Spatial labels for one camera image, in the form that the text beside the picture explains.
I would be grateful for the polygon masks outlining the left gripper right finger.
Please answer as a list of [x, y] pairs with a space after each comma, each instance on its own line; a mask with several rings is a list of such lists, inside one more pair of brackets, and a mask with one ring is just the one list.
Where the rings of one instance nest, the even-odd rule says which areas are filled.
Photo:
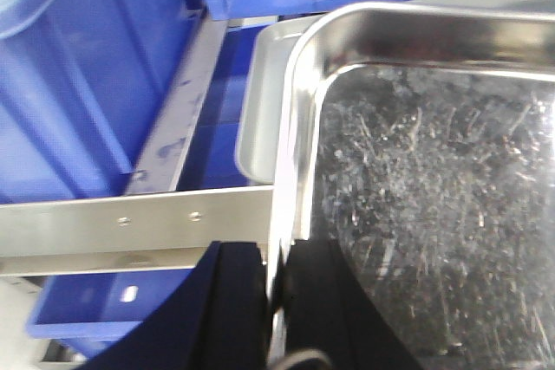
[[419, 369], [335, 240], [271, 245], [273, 369]]

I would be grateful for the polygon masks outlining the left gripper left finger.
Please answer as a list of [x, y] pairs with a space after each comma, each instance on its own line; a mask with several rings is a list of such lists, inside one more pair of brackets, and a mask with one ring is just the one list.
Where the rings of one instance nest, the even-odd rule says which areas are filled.
[[185, 281], [88, 369], [263, 369], [265, 268], [255, 243], [213, 242]]

